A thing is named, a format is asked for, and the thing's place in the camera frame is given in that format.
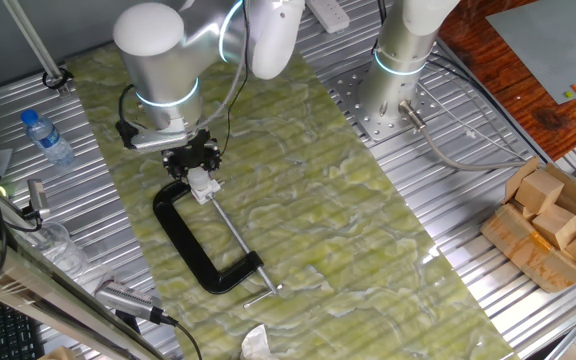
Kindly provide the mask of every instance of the plastic water bottle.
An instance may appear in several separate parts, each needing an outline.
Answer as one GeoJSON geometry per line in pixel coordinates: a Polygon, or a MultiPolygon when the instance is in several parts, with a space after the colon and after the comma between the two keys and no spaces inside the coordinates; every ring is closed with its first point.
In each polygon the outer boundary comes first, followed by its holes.
{"type": "Polygon", "coordinates": [[[26,135],[41,149],[48,161],[60,167],[72,163],[75,154],[50,119],[39,117],[34,110],[26,110],[21,113],[21,121],[26,125],[26,135]]]}
{"type": "Polygon", "coordinates": [[[77,247],[70,239],[68,230],[59,223],[45,222],[39,231],[22,236],[48,261],[91,294],[106,279],[115,277],[109,266],[91,264],[86,253],[77,247]]]}

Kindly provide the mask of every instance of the white paper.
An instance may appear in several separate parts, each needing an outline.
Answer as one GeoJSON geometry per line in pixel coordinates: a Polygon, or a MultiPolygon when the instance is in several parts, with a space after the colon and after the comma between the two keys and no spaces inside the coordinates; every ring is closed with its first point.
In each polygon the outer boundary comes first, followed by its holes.
{"type": "Polygon", "coordinates": [[[279,360],[270,353],[266,327],[262,324],[252,329],[241,343],[241,360],[279,360]]]}

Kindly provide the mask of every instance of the metal mounting plate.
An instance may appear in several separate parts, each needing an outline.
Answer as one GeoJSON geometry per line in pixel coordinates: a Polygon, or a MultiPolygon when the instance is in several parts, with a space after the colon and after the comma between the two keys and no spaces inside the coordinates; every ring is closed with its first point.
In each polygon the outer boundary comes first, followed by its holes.
{"type": "MultiPolygon", "coordinates": [[[[359,84],[369,68],[370,63],[362,65],[352,71],[332,78],[330,84],[341,99],[341,103],[338,104],[339,107],[342,110],[348,111],[348,113],[354,117],[357,126],[361,128],[365,134],[370,136],[374,141],[379,142],[408,129],[412,124],[406,117],[402,117],[401,120],[382,120],[381,118],[370,117],[366,111],[362,109],[361,103],[357,98],[357,92],[359,84]]],[[[424,119],[431,118],[440,112],[440,106],[432,97],[428,96],[425,91],[418,88],[417,94],[417,113],[423,116],[424,119]]]]}

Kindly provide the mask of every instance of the blue led ring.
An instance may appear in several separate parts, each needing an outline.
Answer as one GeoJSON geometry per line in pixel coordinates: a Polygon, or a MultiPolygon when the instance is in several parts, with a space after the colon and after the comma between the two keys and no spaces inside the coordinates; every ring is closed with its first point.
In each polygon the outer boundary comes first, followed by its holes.
{"type": "Polygon", "coordinates": [[[144,104],[154,106],[154,107],[173,107],[173,106],[183,104],[188,99],[190,99],[190,97],[197,91],[197,88],[199,88],[199,78],[195,79],[195,86],[193,86],[192,90],[190,90],[188,95],[182,97],[181,99],[179,99],[177,101],[173,101],[171,103],[163,103],[163,104],[148,101],[148,100],[144,99],[143,97],[141,97],[141,95],[139,95],[139,93],[136,93],[136,94],[137,94],[137,97],[139,98],[139,100],[141,100],[141,102],[143,102],[144,104]]]}
{"type": "Polygon", "coordinates": [[[375,52],[375,60],[377,60],[377,64],[379,64],[379,66],[381,66],[382,69],[386,70],[387,72],[393,74],[393,75],[414,75],[418,72],[420,72],[424,66],[426,66],[426,63],[424,63],[423,65],[421,65],[421,67],[415,71],[410,71],[410,72],[401,72],[401,71],[395,71],[393,69],[388,68],[386,65],[384,65],[381,60],[379,60],[379,56],[377,56],[377,52],[375,52]]]}
{"type": "Polygon", "coordinates": [[[221,60],[223,60],[225,63],[227,63],[228,60],[226,60],[226,55],[224,54],[224,37],[226,36],[228,25],[230,25],[230,20],[232,20],[232,17],[235,16],[235,12],[237,12],[237,10],[241,7],[241,4],[243,4],[243,0],[239,0],[235,5],[233,5],[233,7],[228,12],[228,15],[226,15],[224,23],[221,24],[221,29],[219,29],[219,56],[221,56],[221,60]]]}

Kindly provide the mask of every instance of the clamp handle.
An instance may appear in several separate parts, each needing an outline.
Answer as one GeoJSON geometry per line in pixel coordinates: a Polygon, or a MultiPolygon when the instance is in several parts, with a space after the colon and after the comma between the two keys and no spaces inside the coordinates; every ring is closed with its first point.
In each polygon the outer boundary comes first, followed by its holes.
{"type": "Polygon", "coordinates": [[[199,284],[209,293],[224,294],[264,263],[256,252],[251,251],[231,267],[217,270],[173,205],[189,193],[190,186],[181,181],[161,189],[153,203],[155,216],[199,284]]]}

